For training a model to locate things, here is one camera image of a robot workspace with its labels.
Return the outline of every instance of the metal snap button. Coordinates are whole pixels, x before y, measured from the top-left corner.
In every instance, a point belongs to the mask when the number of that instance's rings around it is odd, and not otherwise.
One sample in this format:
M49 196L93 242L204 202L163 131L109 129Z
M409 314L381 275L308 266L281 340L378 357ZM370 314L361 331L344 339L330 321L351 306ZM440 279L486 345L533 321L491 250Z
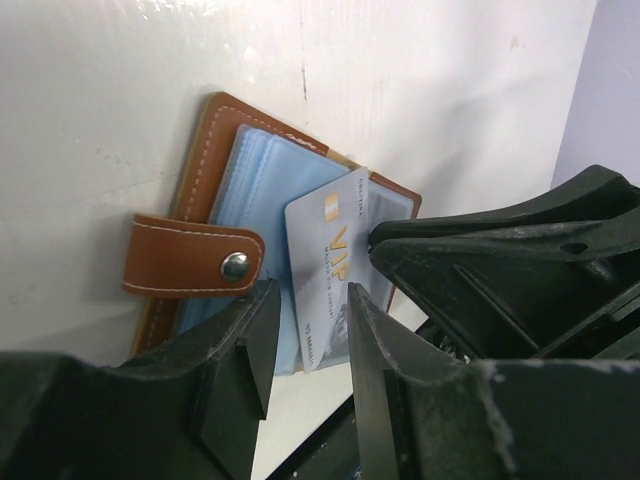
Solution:
M222 261L220 273L227 282L237 283L247 276L251 263L246 253L234 252Z

